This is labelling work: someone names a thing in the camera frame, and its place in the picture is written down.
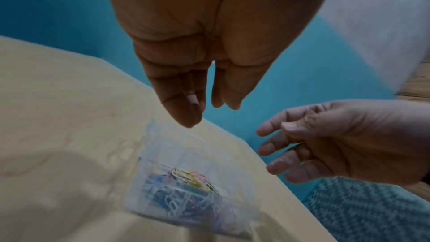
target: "transparent box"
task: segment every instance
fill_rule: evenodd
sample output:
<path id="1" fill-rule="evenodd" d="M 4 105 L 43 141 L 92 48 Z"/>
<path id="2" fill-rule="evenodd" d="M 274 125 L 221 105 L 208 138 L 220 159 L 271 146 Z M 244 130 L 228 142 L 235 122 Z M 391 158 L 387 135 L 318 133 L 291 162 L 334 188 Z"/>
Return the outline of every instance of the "transparent box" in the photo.
<path id="1" fill-rule="evenodd" d="M 249 236 L 258 218 L 255 184 L 225 150 L 156 121 L 147 127 L 144 141 L 127 210 L 175 225 Z"/>

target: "box of paper clips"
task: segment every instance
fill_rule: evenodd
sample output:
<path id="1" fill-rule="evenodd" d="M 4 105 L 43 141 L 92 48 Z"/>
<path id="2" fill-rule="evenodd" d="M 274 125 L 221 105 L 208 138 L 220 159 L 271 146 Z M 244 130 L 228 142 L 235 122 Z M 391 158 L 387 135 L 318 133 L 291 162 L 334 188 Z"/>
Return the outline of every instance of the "box of paper clips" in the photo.
<path id="1" fill-rule="evenodd" d="M 182 128 L 152 121 L 125 206 L 134 213 L 248 237 L 258 218 L 255 185 L 230 155 Z"/>

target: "wooden tabletop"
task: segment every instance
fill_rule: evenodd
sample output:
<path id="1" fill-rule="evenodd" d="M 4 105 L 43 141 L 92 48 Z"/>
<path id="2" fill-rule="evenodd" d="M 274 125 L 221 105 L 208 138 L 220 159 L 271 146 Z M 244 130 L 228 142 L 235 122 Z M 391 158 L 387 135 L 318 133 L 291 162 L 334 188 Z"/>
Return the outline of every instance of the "wooden tabletop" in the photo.
<path id="1" fill-rule="evenodd" d="M 190 241 L 123 208 L 153 117 L 175 123 L 107 62 L 0 37 L 0 242 Z M 253 241 L 334 241 L 244 141 L 206 120 L 189 132 L 249 172 L 262 212 Z"/>

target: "patterned fabric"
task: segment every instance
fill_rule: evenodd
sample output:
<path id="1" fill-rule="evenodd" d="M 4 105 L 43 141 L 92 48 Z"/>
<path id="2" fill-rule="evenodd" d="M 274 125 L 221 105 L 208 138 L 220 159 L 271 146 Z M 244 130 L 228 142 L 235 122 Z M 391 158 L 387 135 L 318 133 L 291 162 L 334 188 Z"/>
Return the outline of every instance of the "patterned fabric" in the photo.
<path id="1" fill-rule="evenodd" d="M 339 242 L 430 242 L 430 203 L 398 186 L 323 179 L 304 205 Z"/>

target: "turquoise wall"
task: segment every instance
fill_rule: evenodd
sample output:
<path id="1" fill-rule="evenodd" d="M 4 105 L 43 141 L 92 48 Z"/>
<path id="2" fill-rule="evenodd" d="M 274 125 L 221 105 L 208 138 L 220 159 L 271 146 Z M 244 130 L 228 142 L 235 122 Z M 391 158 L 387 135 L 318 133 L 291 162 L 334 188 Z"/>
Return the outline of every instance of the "turquoise wall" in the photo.
<path id="1" fill-rule="evenodd" d="M 109 0 L 0 0 L 0 35 L 100 57 L 149 84 Z M 213 79 L 211 67 L 209 79 Z M 208 82 L 208 92 L 212 81 Z M 239 111 L 207 107 L 204 117 L 254 150 L 255 129 L 288 107 L 333 99 L 389 99 L 393 93 L 324 20 L 316 17 L 273 64 Z M 265 162 L 275 155 L 263 158 Z M 317 182 L 283 182 L 303 200 Z"/>

